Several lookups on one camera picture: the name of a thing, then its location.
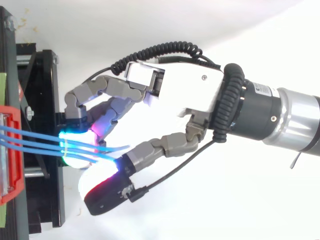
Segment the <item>wire bundle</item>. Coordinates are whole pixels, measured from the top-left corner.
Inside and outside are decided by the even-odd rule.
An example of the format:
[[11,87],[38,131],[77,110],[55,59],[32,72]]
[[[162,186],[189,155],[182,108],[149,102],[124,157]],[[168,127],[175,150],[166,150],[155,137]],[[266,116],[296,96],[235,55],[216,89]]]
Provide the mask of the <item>wire bundle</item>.
[[[14,134],[19,134],[23,136],[28,136],[28,137],[33,137],[37,139],[43,139],[47,141],[52,141],[52,142],[58,142],[58,143],[65,143],[65,147],[61,147],[58,145],[51,145],[51,144],[46,144],[46,143],[40,143],[40,142],[35,142],[35,141],[27,141],[27,140],[21,140],[17,139],[14,137],[7,136],[5,134],[0,134],[0,145],[5,146],[6,148],[13,149],[16,151],[21,151],[25,153],[32,153],[32,154],[41,154],[41,155],[49,155],[49,156],[57,156],[57,157],[70,157],[70,158],[75,158],[75,159],[80,159],[84,160],[90,163],[96,163],[97,160],[94,160],[92,158],[79,155],[79,154],[85,154],[88,156],[92,157],[98,157],[106,160],[114,160],[113,157],[107,156],[102,153],[96,153],[92,152],[89,150],[84,150],[80,148],[75,148],[75,147],[68,147],[68,144],[74,145],[76,147],[84,147],[87,149],[93,149],[93,150],[98,150],[100,152],[115,152],[115,151],[120,151],[123,149],[126,149],[128,146],[122,146],[122,147],[104,147],[104,146],[95,146],[79,141],[73,141],[73,140],[67,140],[63,138],[59,138],[56,136],[50,136],[50,135],[45,135],[41,133],[35,133],[35,132],[29,132],[29,131],[23,131],[23,130],[18,130],[12,127],[8,126],[0,126],[1,131],[5,132],[11,132]],[[29,148],[29,147],[24,147],[24,146],[17,146],[14,144],[19,144],[19,145],[25,145],[25,146],[30,146],[34,148]]]

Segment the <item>robotic hand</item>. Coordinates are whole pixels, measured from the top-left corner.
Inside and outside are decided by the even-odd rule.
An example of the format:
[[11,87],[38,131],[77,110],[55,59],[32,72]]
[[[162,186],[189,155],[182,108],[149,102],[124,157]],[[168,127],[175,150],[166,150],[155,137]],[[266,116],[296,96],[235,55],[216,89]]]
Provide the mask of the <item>robotic hand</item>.
[[[195,49],[191,43],[180,43],[184,48],[172,52],[192,52],[192,58],[160,57],[149,63],[140,60],[170,51],[167,49],[149,57],[142,57],[145,54],[142,51],[111,66],[116,75],[119,74],[117,68],[125,69],[125,80],[101,75],[66,94],[67,131],[86,132],[90,128],[96,133],[99,144],[103,144],[118,120],[135,103],[143,101],[151,107],[163,105],[174,109],[179,117],[191,115],[185,132],[142,142],[115,160],[118,172],[84,198],[92,215],[103,214],[127,199],[134,202],[141,198],[211,144],[226,142],[229,132],[320,156],[320,98],[250,82],[234,63],[226,65],[222,72],[219,65],[202,56],[200,49]],[[102,93],[111,98],[86,111],[83,104]],[[194,152],[207,129],[213,130],[212,141],[155,183],[135,189],[130,176],[162,156],[178,157]]]

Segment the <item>gray joint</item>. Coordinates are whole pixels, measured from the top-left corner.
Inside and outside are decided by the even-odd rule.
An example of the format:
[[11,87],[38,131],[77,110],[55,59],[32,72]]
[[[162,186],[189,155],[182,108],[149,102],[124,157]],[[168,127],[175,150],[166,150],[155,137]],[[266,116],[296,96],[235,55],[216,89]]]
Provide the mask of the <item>gray joint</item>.
[[137,172],[152,165],[158,158],[164,156],[161,147],[154,147],[151,142],[144,141],[126,153]]
[[127,81],[106,75],[98,78],[104,78],[107,81],[105,93],[109,96],[122,99],[129,98],[134,103],[141,102],[145,97],[146,92],[144,90],[130,88]]
[[99,93],[107,88],[107,85],[108,83],[104,78],[97,77],[96,80],[87,81],[72,91],[77,98],[78,105],[82,105],[96,98]]
[[152,146],[163,148],[164,154],[169,157],[180,157],[186,153],[195,151],[198,148],[198,139],[187,140],[187,135],[183,132],[177,132],[163,136],[161,139],[153,141]]
[[[105,113],[97,118],[91,129],[98,135],[97,141],[105,139],[108,134],[116,127],[118,120],[121,119],[134,105],[130,99],[112,98],[110,102],[104,102],[107,106]],[[96,112],[90,112],[90,115],[97,115]]]
[[193,115],[190,117],[185,128],[186,139],[187,141],[191,141],[194,137],[197,137],[200,143],[205,138],[210,113],[192,110],[191,114]]
[[165,156],[179,157],[198,148],[198,139],[187,141],[186,134],[182,132],[163,136],[161,139],[151,139],[137,145],[127,152],[137,172],[152,165],[158,158]]
[[64,96],[64,101],[66,103],[64,109],[66,119],[81,119],[87,116],[86,106],[78,106],[77,97],[73,93],[68,92]]

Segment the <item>blue cable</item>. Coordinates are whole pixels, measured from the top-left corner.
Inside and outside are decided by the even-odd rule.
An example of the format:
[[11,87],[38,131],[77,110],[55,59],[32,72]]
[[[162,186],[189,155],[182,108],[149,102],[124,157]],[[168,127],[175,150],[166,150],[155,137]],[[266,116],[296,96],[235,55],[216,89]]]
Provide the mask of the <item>blue cable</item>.
[[[16,139],[14,137],[9,137],[3,134],[0,134],[0,139],[4,139],[7,142],[12,142],[16,144],[21,144],[21,145],[26,145],[26,146],[31,146],[35,148],[41,148],[41,149],[48,149],[48,150],[57,150],[57,151],[64,151],[65,148],[62,146],[55,146],[55,145],[50,145],[50,144],[45,144],[45,143],[40,143],[40,142],[35,142],[35,141],[26,141],[26,140],[21,140],[21,139]],[[95,153],[92,151],[87,151],[79,148],[73,148],[73,147],[67,147],[67,153],[73,152],[73,153],[80,153],[80,154],[86,154],[86,155],[91,155],[107,160],[115,160],[113,157],[101,154],[101,153]]]
[[[8,126],[0,126],[0,130],[19,134],[19,135],[29,136],[29,137],[33,137],[33,138],[37,138],[37,139],[44,139],[44,140],[48,140],[48,141],[53,141],[53,142],[65,142],[64,139],[56,137],[56,136],[50,136],[50,135],[35,133],[35,132],[31,132],[31,131],[18,130],[18,129],[15,129],[13,127],[8,127]],[[116,151],[120,151],[120,150],[128,148],[128,146],[120,146],[120,147],[95,146],[95,145],[91,145],[88,143],[79,142],[79,141],[72,141],[72,140],[67,140],[67,142],[68,142],[68,144],[77,145],[77,146],[81,146],[81,147],[85,147],[85,148],[98,149],[99,151],[102,151],[102,152],[116,152]]]
[[[50,151],[50,150],[43,150],[43,149],[28,148],[23,146],[15,146],[3,140],[0,140],[0,145],[3,145],[8,149],[13,149],[16,151],[31,153],[31,154],[41,154],[41,155],[49,155],[49,156],[57,156],[57,157],[63,157],[65,155],[64,153],[59,151]],[[85,160],[94,164],[97,162],[96,160],[93,160],[85,156],[77,155],[77,154],[67,153],[66,156],[74,159]]]

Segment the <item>red plastic holder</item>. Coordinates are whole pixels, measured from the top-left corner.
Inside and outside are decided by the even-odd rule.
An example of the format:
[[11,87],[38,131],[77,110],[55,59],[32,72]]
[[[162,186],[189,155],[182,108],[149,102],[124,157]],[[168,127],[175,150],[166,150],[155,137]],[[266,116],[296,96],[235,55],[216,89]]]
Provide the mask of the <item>red plastic holder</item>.
[[[21,130],[20,110],[12,106],[0,105],[0,125]],[[0,134],[15,139],[22,136],[12,132],[0,130]],[[6,142],[21,147],[20,144]],[[25,187],[23,153],[6,148],[0,144],[0,205],[14,199]]]

